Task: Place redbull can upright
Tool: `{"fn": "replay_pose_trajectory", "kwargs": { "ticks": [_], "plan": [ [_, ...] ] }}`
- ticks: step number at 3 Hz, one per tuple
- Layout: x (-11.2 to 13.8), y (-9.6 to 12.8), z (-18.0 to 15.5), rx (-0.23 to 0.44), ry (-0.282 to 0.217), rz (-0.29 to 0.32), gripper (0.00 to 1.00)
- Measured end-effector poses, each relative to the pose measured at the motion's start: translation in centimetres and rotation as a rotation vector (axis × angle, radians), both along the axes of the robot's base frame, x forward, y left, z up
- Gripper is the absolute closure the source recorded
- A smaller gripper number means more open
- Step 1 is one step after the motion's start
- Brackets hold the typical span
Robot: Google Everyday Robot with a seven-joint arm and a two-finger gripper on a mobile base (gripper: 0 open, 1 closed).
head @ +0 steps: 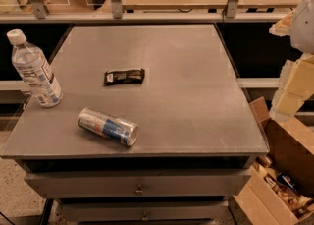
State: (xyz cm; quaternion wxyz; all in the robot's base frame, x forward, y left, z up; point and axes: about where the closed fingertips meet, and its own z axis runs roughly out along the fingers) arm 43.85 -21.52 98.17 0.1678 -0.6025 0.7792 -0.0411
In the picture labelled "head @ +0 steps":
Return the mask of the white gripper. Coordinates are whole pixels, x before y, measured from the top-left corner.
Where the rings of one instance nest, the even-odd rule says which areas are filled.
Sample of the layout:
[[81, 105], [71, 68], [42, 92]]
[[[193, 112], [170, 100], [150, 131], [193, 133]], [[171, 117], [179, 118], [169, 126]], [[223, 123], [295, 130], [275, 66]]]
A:
[[[314, 53], [314, 0], [302, 0], [294, 12], [272, 24], [269, 33], [290, 36], [291, 46], [303, 53]], [[314, 94], [314, 55], [302, 54], [296, 61], [286, 60], [278, 89], [269, 112], [273, 120], [292, 117]]]

